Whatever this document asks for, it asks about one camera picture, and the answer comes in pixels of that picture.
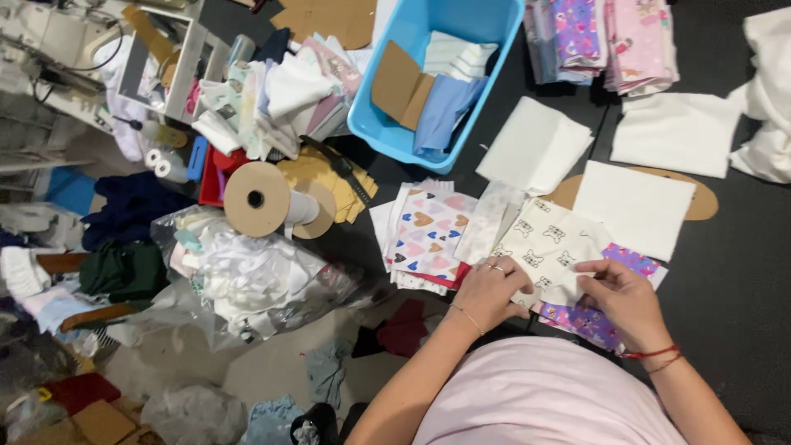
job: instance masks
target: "woman's hand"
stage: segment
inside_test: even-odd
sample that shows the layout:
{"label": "woman's hand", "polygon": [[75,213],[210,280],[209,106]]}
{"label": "woman's hand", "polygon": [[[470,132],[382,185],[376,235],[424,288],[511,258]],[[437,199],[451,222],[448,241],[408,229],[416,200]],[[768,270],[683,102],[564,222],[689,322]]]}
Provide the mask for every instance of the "woman's hand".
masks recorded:
{"label": "woman's hand", "polygon": [[[528,274],[511,257],[489,257],[486,263],[478,264],[467,274],[453,304],[464,309],[478,328],[486,333],[506,318],[530,317],[527,309],[511,302],[511,297],[519,290],[533,293],[533,283]],[[467,315],[455,307],[448,310],[445,320],[458,326],[466,325],[464,329],[473,329],[480,334]]]}
{"label": "woman's hand", "polygon": [[630,351],[653,352],[673,344],[657,294],[646,278],[612,260],[587,261],[576,269],[596,273],[596,278],[578,276],[577,283],[612,321]]}

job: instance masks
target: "pink t-shirt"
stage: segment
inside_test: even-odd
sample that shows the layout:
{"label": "pink t-shirt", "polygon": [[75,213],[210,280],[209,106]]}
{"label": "pink t-shirt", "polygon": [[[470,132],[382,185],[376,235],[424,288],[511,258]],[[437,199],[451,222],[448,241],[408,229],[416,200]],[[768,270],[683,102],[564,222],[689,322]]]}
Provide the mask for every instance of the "pink t-shirt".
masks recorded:
{"label": "pink t-shirt", "polygon": [[657,396],[566,340],[517,337],[465,357],[413,445],[686,444]]}

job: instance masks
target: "woman's left hand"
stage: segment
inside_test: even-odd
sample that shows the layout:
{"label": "woman's left hand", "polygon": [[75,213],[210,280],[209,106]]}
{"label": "woman's left hand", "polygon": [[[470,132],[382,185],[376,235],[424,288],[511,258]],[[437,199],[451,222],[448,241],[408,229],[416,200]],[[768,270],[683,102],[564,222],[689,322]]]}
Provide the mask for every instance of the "woman's left hand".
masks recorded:
{"label": "woman's left hand", "polygon": [[[464,309],[478,328],[487,333],[507,318],[530,317],[527,309],[511,302],[519,290],[533,293],[533,282],[522,267],[511,257],[489,257],[486,263],[476,265],[467,274],[453,304]],[[455,307],[448,310],[445,318],[472,325],[470,320],[463,320],[467,316]]]}

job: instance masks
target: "woman's right hand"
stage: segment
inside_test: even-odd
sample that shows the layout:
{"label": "woman's right hand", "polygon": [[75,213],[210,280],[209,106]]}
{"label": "woman's right hand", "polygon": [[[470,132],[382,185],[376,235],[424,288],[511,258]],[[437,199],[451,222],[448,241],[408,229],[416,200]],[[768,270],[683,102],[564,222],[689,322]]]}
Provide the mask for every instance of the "woman's right hand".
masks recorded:
{"label": "woman's right hand", "polygon": [[654,352],[673,345],[657,294],[646,278],[613,260],[586,261],[576,269],[596,273],[595,278],[578,276],[577,283],[612,321],[627,349]]}

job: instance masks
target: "blue plastic bin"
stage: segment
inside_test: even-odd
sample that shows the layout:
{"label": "blue plastic bin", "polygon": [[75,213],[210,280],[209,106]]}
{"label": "blue plastic bin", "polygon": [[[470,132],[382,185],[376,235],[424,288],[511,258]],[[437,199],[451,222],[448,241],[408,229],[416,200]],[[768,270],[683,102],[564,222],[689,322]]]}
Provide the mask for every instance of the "blue plastic bin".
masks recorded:
{"label": "blue plastic bin", "polygon": [[[523,15],[523,0],[400,0],[351,106],[347,120],[351,132],[396,161],[417,164],[437,173],[450,172],[500,74]],[[371,102],[371,84],[388,40],[396,42],[422,67],[432,31],[446,32],[476,44],[496,43],[500,47],[500,58],[470,112],[467,125],[448,157],[440,162],[412,154],[414,132],[389,119]]]}

